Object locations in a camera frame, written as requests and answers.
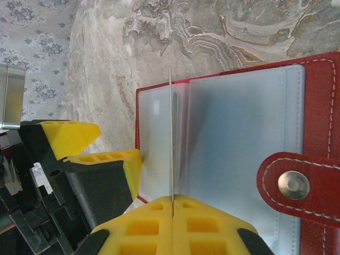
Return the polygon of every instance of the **red leather binder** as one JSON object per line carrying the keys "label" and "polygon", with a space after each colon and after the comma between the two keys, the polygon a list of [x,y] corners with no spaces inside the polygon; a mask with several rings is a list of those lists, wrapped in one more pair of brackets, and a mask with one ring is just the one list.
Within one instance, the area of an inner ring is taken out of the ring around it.
{"label": "red leather binder", "polygon": [[[272,208],[302,219],[302,255],[336,254],[340,228],[340,53],[325,53],[211,76],[294,64],[305,68],[303,154],[279,152],[271,155],[259,166],[257,187]],[[136,148],[140,148],[139,92],[166,85],[168,83],[137,90]],[[306,198],[292,200],[280,193],[277,180],[287,170],[301,172],[308,178],[311,190]]]}

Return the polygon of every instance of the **yellow clamp jaw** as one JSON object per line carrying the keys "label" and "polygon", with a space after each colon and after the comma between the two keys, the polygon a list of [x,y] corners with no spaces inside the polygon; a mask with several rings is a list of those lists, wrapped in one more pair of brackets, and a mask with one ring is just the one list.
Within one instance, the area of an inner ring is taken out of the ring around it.
{"label": "yellow clamp jaw", "polygon": [[88,166],[122,160],[132,200],[137,197],[142,171],[139,150],[79,155],[100,136],[98,125],[80,121],[43,121],[40,125],[56,160]]}
{"label": "yellow clamp jaw", "polygon": [[76,255],[272,255],[252,225],[184,195],[175,195],[174,216],[171,198],[162,197],[87,239]]}

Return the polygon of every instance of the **white stitching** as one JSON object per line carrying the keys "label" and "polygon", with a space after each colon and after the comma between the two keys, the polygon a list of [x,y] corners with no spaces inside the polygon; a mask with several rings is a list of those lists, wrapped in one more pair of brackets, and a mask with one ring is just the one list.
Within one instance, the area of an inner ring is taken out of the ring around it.
{"label": "white stitching", "polygon": [[324,225],[324,235],[322,237],[322,255],[326,254],[326,226]]}
{"label": "white stitching", "polygon": [[295,227],[296,227],[296,217],[293,217],[293,241],[292,241],[292,254],[295,254]]}
{"label": "white stitching", "polygon": [[[333,67],[333,86],[332,89],[333,91],[331,92],[331,101],[330,101],[330,114],[329,114],[329,131],[328,131],[328,146],[327,146],[327,158],[330,157],[330,136],[332,134],[332,123],[333,123],[333,109],[334,109],[334,99],[335,99],[335,89],[336,89],[336,69],[335,69],[335,64],[334,61],[330,59],[314,59],[312,62],[317,62],[317,61],[328,61],[331,63]],[[307,64],[310,63],[311,61],[306,61],[306,62],[301,62],[300,64]]]}
{"label": "white stitching", "polygon": [[315,162],[310,162],[310,161],[307,161],[307,160],[300,160],[300,159],[297,159],[297,158],[278,158],[278,159],[275,159],[273,162],[271,162],[267,167],[266,167],[266,170],[263,174],[263,177],[262,177],[262,187],[264,189],[264,191],[266,192],[267,196],[271,199],[272,202],[276,203],[277,205],[279,206],[283,206],[283,207],[286,207],[288,209],[294,209],[296,211],[303,211],[304,213],[306,214],[314,214],[315,216],[318,216],[318,217],[323,217],[323,218],[326,218],[326,219],[332,219],[332,220],[335,220],[337,222],[340,222],[340,218],[337,218],[337,217],[334,217],[334,216],[328,216],[328,215],[325,215],[325,214],[320,214],[318,212],[315,212],[315,211],[311,211],[311,210],[307,210],[307,209],[304,209],[304,208],[296,208],[296,207],[293,207],[293,206],[287,206],[287,205],[284,205],[282,203],[279,203],[277,202],[274,198],[272,198],[269,194],[269,192],[267,191],[266,189],[266,186],[265,186],[265,177],[269,171],[269,169],[271,168],[271,166],[273,164],[275,164],[276,162],[278,161],[282,161],[282,160],[288,160],[288,161],[295,161],[295,162],[299,162],[299,163],[306,163],[306,164],[309,164],[309,165],[315,165],[315,166],[321,166],[321,167],[327,167],[327,168],[334,168],[334,169],[337,169],[337,170],[340,170],[340,167],[338,166],[331,166],[331,165],[326,165],[326,164],[320,164],[320,163],[315,163]]}
{"label": "white stitching", "polygon": [[276,217],[275,217],[275,232],[274,232],[273,251],[276,250],[276,245],[277,245],[276,240],[278,239],[278,218],[279,218],[279,212],[276,213]]}
{"label": "white stitching", "polygon": [[[331,139],[331,135],[332,135],[332,122],[333,122],[333,111],[334,111],[334,99],[335,99],[335,89],[336,89],[336,69],[335,69],[335,64],[334,64],[334,61],[330,60],[330,59],[314,59],[313,62],[316,62],[316,61],[328,61],[328,62],[331,62],[332,64],[332,67],[333,67],[333,86],[332,86],[332,93],[331,93],[331,101],[330,101],[330,114],[329,114],[329,131],[328,131],[328,139],[327,139],[327,158],[330,158],[330,139]],[[322,243],[322,252],[323,252],[323,255],[325,255],[325,243],[326,243],[326,227],[324,227],[324,236],[323,236],[323,243]]]}

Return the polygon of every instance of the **red leather cover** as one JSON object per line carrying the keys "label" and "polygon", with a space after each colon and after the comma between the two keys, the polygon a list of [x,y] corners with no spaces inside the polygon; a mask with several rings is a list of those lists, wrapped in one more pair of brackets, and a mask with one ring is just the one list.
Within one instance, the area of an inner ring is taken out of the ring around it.
{"label": "red leather cover", "polygon": [[[340,87],[339,52],[237,69],[215,75],[249,72],[293,64],[301,64],[305,67],[303,153],[310,156],[339,159],[340,107],[337,100]],[[168,85],[168,83],[143,88],[137,91],[136,148],[139,148],[138,93],[141,90],[166,85]],[[324,184],[322,189],[324,190],[324,193],[329,194],[327,198],[332,197],[332,195],[337,196],[337,191],[339,191],[340,188],[331,190],[327,183]],[[271,185],[277,187],[277,182],[273,182]],[[300,251],[302,255],[336,254],[336,247],[336,228],[305,219],[301,220]]]}

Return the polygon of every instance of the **metal snap button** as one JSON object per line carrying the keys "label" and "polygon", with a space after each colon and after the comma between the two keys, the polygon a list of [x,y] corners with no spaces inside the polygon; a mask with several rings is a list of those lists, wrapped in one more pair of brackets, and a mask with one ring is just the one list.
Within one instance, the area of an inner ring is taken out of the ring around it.
{"label": "metal snap button", "polygon": [[310,191],[310,183],[306,176],[297,171],[283,173],[277,181],[281,194],[290,199],[303,199]]}

